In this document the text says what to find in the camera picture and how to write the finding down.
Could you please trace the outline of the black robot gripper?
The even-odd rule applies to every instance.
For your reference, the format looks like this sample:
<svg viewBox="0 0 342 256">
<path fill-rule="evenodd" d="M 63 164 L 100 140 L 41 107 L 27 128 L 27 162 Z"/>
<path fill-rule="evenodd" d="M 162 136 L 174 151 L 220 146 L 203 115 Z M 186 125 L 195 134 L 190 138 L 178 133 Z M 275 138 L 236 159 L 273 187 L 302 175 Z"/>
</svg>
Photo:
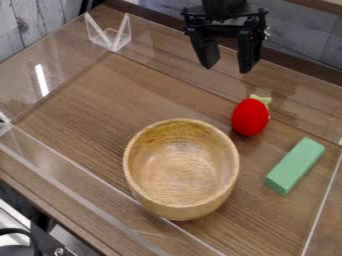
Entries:
<svg viewBox="0 0 342 256">
<path fill-rule="evenodd" d="M 239 72 L 246 74 L 260 59 L 262 42 L 269 37 L 266 15 L 269 9 L 252 4 L 242 4 L 226 17 L 219 18 L 204 11 L 202 6 L 184 8 L 184 34 L 202 66 L 211 69 L 220 59 L 216 38 L 238 37 Z"/>
</svg>

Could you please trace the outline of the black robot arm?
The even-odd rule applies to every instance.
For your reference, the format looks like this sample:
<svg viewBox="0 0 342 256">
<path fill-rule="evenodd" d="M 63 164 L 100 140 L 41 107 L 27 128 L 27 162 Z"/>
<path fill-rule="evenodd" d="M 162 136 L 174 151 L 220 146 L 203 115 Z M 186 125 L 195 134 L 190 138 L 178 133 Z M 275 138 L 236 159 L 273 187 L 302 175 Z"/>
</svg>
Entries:
<svg viewBox="0 0 342 256">
<path fill-rule="evenodd" d="M 239 72 L 251 71 L 270 37 L 267 14 L 266 8 L 247 0 L 202 0 L 200 6 L 183 8 L 183 31 L 204 68 L 211 69 L 220 59 L 218 39 L 235 38 Z"/>
</svg>

